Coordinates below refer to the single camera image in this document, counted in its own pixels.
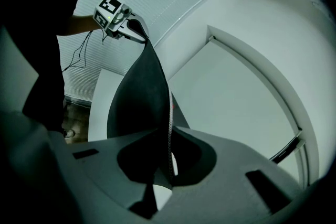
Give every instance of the black cable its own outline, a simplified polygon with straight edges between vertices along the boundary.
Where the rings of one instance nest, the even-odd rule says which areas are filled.
[[[85,44],[85,50],[84,50],[84,66],[83,67],[79,67],[79,66],[74,66],[76,63],[73,63],[70,67],[78,67],[78,68],[85,68],[86,67],[86,48],[88,47],[88,42],[89,42],[89,39],[91,37],[91,34],[92,34],[92,31],[89,33],[88,35],[88,40],[86,41],[86,44]]]
[[[102,29],[101,31],[103,32],[103,36],[102,36],[102,38],[101,38],[101,43],[102,43],[102,45],[104,46],[104,40],[106,39],[107,34],[106,34],[106,36],[104,37],[104,30]]]
[[[103,33],[103,36],[102,36],[102,38],[101,38],[101,43],[104,45],[104,40],[106,39],[107,34],[106,34],[106,36],[104,37],[104,31],[103,31],[103,29],[102,29],[102,33]],[[66,71],[66,70],[67,70],[68,68],[70,68],[70,67],[78,67],[78,68],[85,68],[85,67],[86,67],[86,48],[88,47],[88,42],[89,42],[89,39],[90,39],[90,37],[91,37],[91,34],[92,34],[92,31],[88,32],[88,34],[86,35],[86,38],[84,39],[84,41],[82,42],[82,44],[80,45],[80,47],[74,51],[74,53],[73,53],[73,55],[72,55],[72,59],[71,59],[70,64],[68,65],[68,67],[66,67],[66,68],[62,71],[62,73],[63,73],[64,71]],[[84,45],[85,45],[85,49],[84,49],[84,66],[83,66],[83,67],[75,66],[75,64],[77,64],[77,63],[80,62],[80,60],[81,60],[81,58],[80,58],[80,54],[82,53],[82,50],[83,50]],[[76,53],[76,51],[79,50],[79,49],[80,49],[80,51],[79,51],[79,60],[76,61],[76,62],[74,62],[74,63],[72,63],[72,61],[74,60],[74,57],[75,57],[75,53]]]
[[[84,39],[84,41],[82,42],[82,44],[80,45],[80,47],[74,51],[74,53],[73,53],[73,55],[72,55],[71,63],[68,65],[68,67],[66,67],[66,68],[62,71],[62,73],[63,73],[64,71],[66,71],[68,68],[70,68],[70,67],[72,67],[73,65],[75,65],[76,63],[78,63],[78,62],[81,60],[81,58],[80,58],[80,54],[81,54],[81,52],[82,52],[82,50],[83,50],[83,46],[84,46],[84,44],[85,44],[85,41],[86,41],[88,38],[90,38],[91,34],[92,34],[92,31],[88,32],[88,34],[86,35],[86,38]],[[79,49],[80,49],[80,52],[79,52],[79,60],[78,60],[77,62],[72,63],[72,61],[74,60],[74,57],[75,57],[75,53],[76,53],[76,51],[79,50]]]

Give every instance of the qr-like tag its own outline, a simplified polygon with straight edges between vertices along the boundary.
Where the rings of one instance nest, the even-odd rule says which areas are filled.
[[[99,7],[102,7],[112,14],[115,14],[120,6],[121,3],[118,0],[103,0],[103,2],[99,4]]]
[[[102,0],[94,10],[94,20],[106,31],[123,4],[123,0]]]

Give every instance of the dark clothing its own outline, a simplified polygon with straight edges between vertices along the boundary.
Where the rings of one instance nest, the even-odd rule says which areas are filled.
[[[73,14],[77,0],[3,1],[2,23],[39,74],[23,113],[49,130],[61,131],[64,80],[56,33]]]

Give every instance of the rectangular slot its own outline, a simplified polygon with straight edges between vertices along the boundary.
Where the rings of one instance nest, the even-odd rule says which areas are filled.
[[[291,200],[260,170],[246,173],[255,190],[274,214],[287,206]]]
[[[92,149],[87,150],[87,151],[75,152],[75,153],[73,153],[73,156],[75,157],[75,159],[81,159],[81,158],[88,157],[88,156],[91,156],[91,155],[94,155],[94,154],[97,154],[97,153],[99,153],[99,151],[92,148]]]

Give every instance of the black fabric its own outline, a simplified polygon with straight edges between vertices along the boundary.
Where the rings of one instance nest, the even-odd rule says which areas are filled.
[[[148,183],[160,168],[170,183],[170,93],[160,61],[147,39],[140,57],[121,81],[108,116],[108,138],[154,130],[122,149],[118,162],[133,181]]]
[[[77,0],[2,0],[2,23],[38,72],[23,113],[47,129],[61,131],[64,81],[57,29],[73,14]]]
[[[150,129],[168,133],[169,89],[160,61],[147,39],[141,56],[121,81],[108,116],[107,137]]]

